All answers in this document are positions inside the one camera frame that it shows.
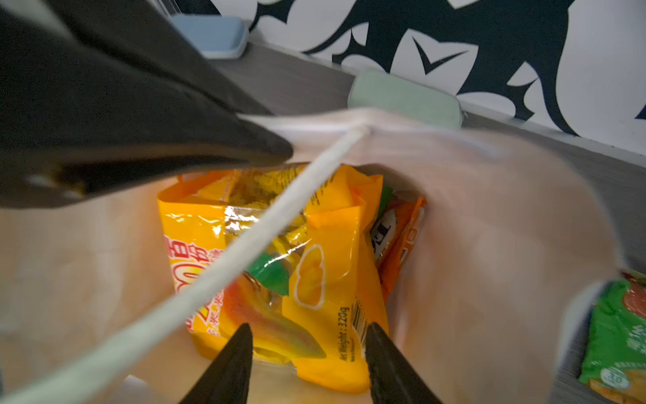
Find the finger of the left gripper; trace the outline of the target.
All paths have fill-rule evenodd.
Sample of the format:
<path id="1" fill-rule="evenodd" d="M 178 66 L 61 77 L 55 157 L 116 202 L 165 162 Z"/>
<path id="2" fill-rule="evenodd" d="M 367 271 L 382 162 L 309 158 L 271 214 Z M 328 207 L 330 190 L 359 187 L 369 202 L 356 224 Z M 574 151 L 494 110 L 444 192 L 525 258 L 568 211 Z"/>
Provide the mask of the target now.
<path id="1" fill-rule="evenodd" d="M 1 205 L 57 208 L 173 175 L 268 167 L 267 109 L 147 1 L 1 4 Z"/>

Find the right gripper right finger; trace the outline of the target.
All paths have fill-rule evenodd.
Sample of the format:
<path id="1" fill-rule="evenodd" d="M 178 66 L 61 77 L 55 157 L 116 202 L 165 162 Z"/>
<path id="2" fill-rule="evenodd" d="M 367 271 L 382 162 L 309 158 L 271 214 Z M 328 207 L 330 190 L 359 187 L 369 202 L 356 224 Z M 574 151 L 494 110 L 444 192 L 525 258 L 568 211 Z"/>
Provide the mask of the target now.
<path id="1" fill-rule="evenodd" d="M 378 323 L 368 326 L 365 343 L 374 404 L 442 403 Z"/>

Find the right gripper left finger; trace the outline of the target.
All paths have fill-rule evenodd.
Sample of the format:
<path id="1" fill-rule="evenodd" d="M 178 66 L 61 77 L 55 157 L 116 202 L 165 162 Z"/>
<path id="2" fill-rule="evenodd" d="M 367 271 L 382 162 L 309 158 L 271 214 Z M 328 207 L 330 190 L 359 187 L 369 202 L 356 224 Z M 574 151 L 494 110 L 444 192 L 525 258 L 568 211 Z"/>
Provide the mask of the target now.
<path id="1" fill-rule="evenodd" d="M 179 403 L 245 404 L 251 380 L 252 349 L 252 330 L 244 323 Z"/>

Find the green snack packet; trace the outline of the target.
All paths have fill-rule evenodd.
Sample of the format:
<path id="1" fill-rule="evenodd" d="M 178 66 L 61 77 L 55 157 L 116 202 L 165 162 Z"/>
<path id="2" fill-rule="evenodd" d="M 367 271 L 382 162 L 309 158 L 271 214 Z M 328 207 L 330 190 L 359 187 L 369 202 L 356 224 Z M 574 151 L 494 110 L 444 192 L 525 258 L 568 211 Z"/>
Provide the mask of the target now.
<path id="1" fill-rule="evenodd" d="M 597 297 L 579 382 L 615 403 L 645 402 L 645 275 L 624 271 Z"/>

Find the cartoon animal paper bag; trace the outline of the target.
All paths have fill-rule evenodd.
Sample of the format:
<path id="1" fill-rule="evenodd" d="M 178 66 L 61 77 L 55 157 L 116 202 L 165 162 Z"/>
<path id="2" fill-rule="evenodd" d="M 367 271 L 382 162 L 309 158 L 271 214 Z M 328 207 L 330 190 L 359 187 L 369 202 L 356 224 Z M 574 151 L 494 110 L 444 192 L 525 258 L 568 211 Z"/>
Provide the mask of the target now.
<path id="1" fill-rule="evenodd" d="M 607 212 L 553 153 L 376 109 L 268 117 L 293 161 L 368 130 L 344 163 L 431 204 L 390 299 L 390 335 L 446 403 L 545 403 L 590 303 L 623 264 Z M 176 403 L 209 366 L 172 294 L 156 196 L 171 178 L 1 212 L 4 403 Z"/>

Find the yellow snack packet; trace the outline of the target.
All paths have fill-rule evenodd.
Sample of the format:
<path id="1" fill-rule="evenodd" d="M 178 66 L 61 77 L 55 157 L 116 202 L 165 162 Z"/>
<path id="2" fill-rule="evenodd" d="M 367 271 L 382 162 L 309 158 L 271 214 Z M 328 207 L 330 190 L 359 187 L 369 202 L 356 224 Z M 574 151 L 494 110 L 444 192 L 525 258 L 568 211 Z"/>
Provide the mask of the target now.
<path id="1" fill-rule="evenodd" d="M 174 289 L 186 291 L 301 174 L 299 165 L 210 172 L 157 197 Z M 369 389 L 368 326 L 388 323 L 370 230 L 384 179 L 344 165 L 231 284 L 213 291 L 186 326 L 202 356 L 237 328 L 252 330 L 255 360 L 294 367 L 338 392 Z"/>

